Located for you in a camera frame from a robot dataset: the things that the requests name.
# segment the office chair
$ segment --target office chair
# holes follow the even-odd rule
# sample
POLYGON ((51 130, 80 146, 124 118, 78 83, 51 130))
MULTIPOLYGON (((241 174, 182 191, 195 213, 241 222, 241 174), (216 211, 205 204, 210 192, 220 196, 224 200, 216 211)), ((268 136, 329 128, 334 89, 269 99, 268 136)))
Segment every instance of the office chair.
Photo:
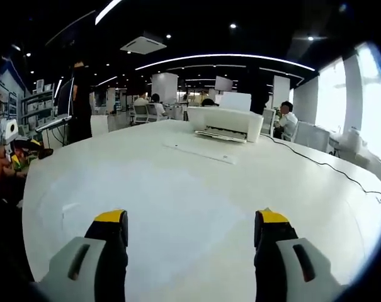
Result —
POLYGON ((274 134, 274 119, 276 116, 276 111, 273 109, 265 108, 263 110, 263 125, 261 127, 261 133, 267 134, 273 137, 274 134))
POLYGON ((158 115, 155 104, 147 104, 148 122, 167 120, 167 116, 158 115))
POLYGON ((327 152, 330 132, 310 123, 299 121, 294 142, 322 152, 327 152))
POLYGON ((148 123, 148 111, 147 106, 133 106, 134 107, 134 123, 144 124, 148 123))

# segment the desk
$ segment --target desk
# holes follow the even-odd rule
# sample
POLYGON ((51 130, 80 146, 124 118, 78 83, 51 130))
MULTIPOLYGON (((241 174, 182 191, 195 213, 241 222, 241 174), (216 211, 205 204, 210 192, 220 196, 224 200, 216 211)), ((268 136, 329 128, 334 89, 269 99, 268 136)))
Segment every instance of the desk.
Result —
MULTIPOLYGON (((381 191, 370 172, 289 144, 381 191)), ((381 233, 375 196, 332 169, 264 136, 255 144, 216 141, 196 137, 190 123, 167 120, 83 140, 32 162, 23 234, 39 280, 50 258, 83 236, 96 215, 124 208, 127 301, 254 301, 254 212, 267 207, 331 261, 341 284, 360 272, 381 233), (179 148, 226 155, 235 164, 179 148)))

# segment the white pillar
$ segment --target white pillar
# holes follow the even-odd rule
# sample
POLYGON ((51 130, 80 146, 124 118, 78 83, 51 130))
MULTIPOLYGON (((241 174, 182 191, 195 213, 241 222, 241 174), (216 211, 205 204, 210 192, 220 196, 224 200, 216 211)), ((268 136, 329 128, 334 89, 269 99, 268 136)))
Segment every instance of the white pillar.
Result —
POLYGON ((215 89, 213 88, 210 88, 208 90, 208 98, 209 99, 212 99, 213 101, 215 101, 215 96, 218 94, 218 91, 216 91, 215 89))
POLYGON ((158 93, 160 102, 173 104, 178 97, 178 76, 163 73, 152 76, 152 94, 158 93))
POLYGON ((344 70, 346 72, 346 119, 344 122, 344 132, 351 127, 361 130, 363 95, 360 66, 358 58, 352 55, 344 61, 344 70))
POLYGON ((116 89, 114 87, 108 88, 108 90, 106 91, 106 110, 108 113, 111 113, 115 108, 115 97, 116 89))
POLYGON ((290 96, 290 79, 287 77, 274 76, 272 108, 280 107, 282 102, 288 101, 290 96))

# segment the man in white shirt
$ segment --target man in white shirt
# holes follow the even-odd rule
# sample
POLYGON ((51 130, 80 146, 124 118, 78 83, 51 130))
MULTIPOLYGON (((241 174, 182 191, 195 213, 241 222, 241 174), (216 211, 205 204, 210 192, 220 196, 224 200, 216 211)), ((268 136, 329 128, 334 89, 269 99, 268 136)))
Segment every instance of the man in white shirt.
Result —
POLYGON ((145 99, 145 90, 141 90, 139 98, 134 101, 133 106, 144 106, 146 104, 148 104, 148 101, 145 99))
POLYGON ((165 112, 164 106, 159 102, 158 93, 154 93, 151 96, 151 102, 155 105, 155 110, 159 116, 167 116, 168 114, 165 112))
POLYGON ((292 113, 293 104, 285 101, 281 104, 280 111, 282 118, 274 123, 275 138, 287 139, 293 136, 295 128, 297 127, 298 118, 292 113))

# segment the ceiling air conditioner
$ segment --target ceiling air conditioner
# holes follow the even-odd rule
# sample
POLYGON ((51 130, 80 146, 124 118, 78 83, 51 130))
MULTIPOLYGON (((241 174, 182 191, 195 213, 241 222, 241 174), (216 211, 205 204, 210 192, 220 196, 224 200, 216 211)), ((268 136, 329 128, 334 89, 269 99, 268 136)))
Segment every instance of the ceiling air conditioner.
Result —
POLYGON ((134 39, 133 41, 127 43, 120 50, 146 55, 151 52, 156 52, 157 50, 163 49, 165 47, 166 45, 158 41, 147 38, 145 36, 140 36, 134 39))

